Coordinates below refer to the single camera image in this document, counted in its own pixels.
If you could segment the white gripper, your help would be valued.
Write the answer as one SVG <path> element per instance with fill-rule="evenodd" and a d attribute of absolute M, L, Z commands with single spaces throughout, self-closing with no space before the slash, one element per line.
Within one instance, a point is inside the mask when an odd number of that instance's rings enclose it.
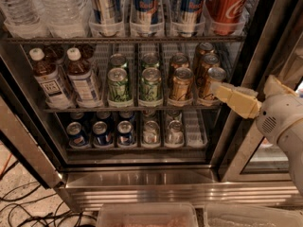
<path fill-rule="evenodd" d="M 277 145 L 286 135 L 292 139 L 303 135 L 303 98 L 274 75 L 270 75 L 264 84 L 263 92 L 268 98 L 262 106 L 257 99 L 258 93 L 248 88 L 212 82 L 210 92 L 242 118 L 258 116 L 257 128 L 272 144 Z"/>

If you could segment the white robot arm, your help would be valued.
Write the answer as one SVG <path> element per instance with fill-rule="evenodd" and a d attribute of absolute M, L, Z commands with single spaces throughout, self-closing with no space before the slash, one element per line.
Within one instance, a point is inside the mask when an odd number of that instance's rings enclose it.
<path fill-rule="evenodd" d="M 256 120 L 260 133 L 286 154 L 291 180 L 303 194 L 303 98 L 273 75 L 263 102 L 257 92 L 225 82 L 212 82 L 210 92 L 242 118 Z"/>

